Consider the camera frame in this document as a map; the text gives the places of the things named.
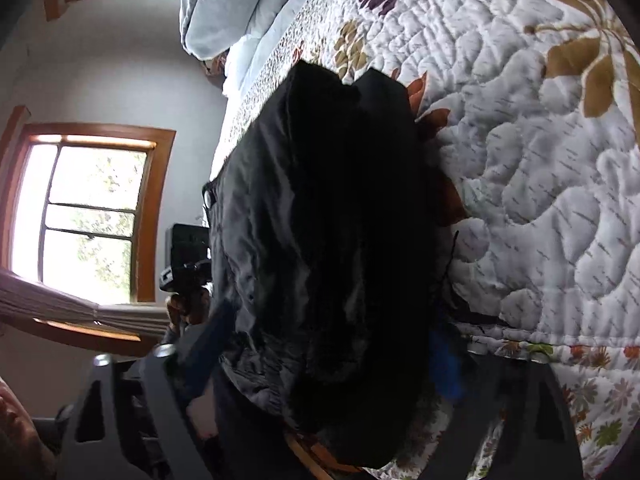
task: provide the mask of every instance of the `black device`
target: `black device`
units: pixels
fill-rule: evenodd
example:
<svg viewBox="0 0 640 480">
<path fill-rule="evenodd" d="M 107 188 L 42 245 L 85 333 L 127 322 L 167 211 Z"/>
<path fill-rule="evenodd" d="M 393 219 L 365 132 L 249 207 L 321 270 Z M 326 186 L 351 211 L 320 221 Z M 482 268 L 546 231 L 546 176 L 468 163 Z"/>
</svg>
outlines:
<svg viewBox="0 0 640 480">
<path fill-rule="evenodd" d="M 167 268 L 160 273 L 159 286 L 185 298 L 182 315 L 191 311 L 192 296 L 211 281 L 209 230 L 206 227 L 174 224 L 166 232 Z"/>
</svg>

